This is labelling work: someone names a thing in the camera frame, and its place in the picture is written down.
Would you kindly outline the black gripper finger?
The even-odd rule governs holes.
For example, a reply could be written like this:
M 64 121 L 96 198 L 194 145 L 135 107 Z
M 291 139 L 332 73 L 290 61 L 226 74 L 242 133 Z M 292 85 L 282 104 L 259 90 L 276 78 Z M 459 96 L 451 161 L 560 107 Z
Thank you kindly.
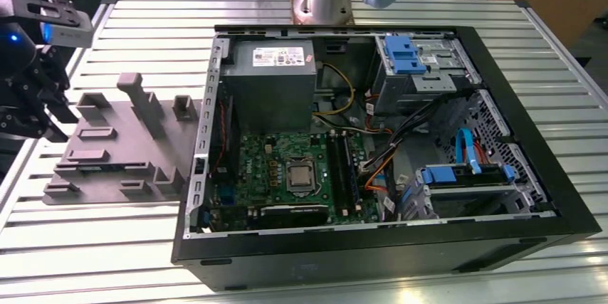
M 67 103 L 51 103 L 46 108 L 2 105 L 2 134 L 35 139 L 46 138 L 50 142 L 67 142 L 68 136 L 52 121 L 47 110 L 59 122 L 71 122 Z
M 42 100 L 62 123 L 78 123 L 78 117 L 68 108 L 68 99 L 64 94 L 71 83 L 58 48 L 52 45 L 43 45 L 38 46 L 36 49 L 44 89 Z

